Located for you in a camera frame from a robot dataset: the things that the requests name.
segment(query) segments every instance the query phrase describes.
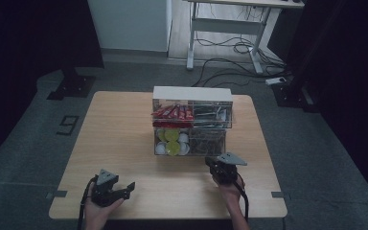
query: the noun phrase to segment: gray carpet floor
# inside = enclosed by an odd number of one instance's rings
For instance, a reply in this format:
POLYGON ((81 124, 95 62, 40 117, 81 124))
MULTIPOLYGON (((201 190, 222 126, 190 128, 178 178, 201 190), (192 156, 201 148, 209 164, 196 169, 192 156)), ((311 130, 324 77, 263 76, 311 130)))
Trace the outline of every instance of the gray carpet floor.
MULTIPOLYGON (((204 74, 211 76, 217 70, 218 66, 209 67, 204 74)), ((199 64, 189 72, 180 61, 121 58, 106 62, 104 69, 79 68, 81 75, 96 77, 90 94, 62 101, 46 100, 62 74, 40 78, 34 100, 0 148, 0 230, 77 228, 76 220, 49 218, 50 194, 58 187, 95 92, 191 86, 200 71, 199 64), (57 135, 66 115, 80 116, 77 126, 70 136, 57 135)), ((247 79, 215 79, 220 81, 247 79)), ((271 89, 261 82, 221 87, 252 98, 286 194, 288 215, 253 218, 252 229, 368 229, 368 184, 320 114, 277 106, 271 89)))

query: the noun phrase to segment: black cable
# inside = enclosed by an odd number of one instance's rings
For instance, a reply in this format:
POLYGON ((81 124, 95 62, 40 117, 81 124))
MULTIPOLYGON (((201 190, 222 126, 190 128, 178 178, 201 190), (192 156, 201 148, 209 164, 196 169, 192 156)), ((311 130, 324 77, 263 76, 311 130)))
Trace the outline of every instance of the black cable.
POLYGON ((83 196, 81 199, 81 203, 80 203, 80 215, 79 215, 79 223, 77 226, 77 230, 81 230, 82 228, 82 219, 83 219, 83 209, 85 207, 85 201, 88 198, 88 191, 89 191, 89 186, 91 185, 92 182, 97 181, 98 176, 95 175, 94 178, 90 179, 88 184, 86 185, 85 191, 83 192, 83 196))
MULTIPOLYGON (((241 183, 243 185, 244 184, 243 178, 241 177, 241 175, 239 173, 238 173, 238 176, 241 178, 241 183)), ((246 194, 246 191, 244 190, 244 188, 242 188, 238 184, 238 182, 236 182, 236 180, 233 181, 233 184, 239 190, 239 192, 241 193, 241 196, 244 199, 244 219, 246 220, 246 222, 249 222, 249 198, 247 197, 247 194, 246 194)))

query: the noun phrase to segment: transparent container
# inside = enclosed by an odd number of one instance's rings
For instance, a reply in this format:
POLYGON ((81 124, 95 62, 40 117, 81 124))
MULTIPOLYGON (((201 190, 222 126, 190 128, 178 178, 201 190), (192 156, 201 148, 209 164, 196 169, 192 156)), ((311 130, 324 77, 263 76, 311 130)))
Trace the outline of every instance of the transparent container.
POLYGON ((218 156, 225 153, 225 139, 226 129, 156 127, 154 129, 154 154, 218 156))

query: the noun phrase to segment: wall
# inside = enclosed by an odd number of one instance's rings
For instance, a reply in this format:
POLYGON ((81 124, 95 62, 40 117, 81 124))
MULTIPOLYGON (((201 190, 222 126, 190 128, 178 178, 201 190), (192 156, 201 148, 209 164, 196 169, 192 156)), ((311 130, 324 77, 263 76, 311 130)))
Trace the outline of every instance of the wall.
POLYGON ((103 49, 167 52, 172 0, 88 0, 103 49))

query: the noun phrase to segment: yellow object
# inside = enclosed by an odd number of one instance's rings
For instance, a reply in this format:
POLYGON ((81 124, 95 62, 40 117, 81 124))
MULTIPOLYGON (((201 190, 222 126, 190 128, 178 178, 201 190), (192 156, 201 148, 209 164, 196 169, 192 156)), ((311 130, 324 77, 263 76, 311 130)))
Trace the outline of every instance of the yellow object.
POLYGON ((180 152, 180 144, 178 142, 169 142, 166 145, 166 153, 168 155, 174 156, 177 155, 180 152))
POLYGON ((179 135, 180 130, 178 128, 166 128, 164 131, 164 137, 170 142, 177 141, 179 135))

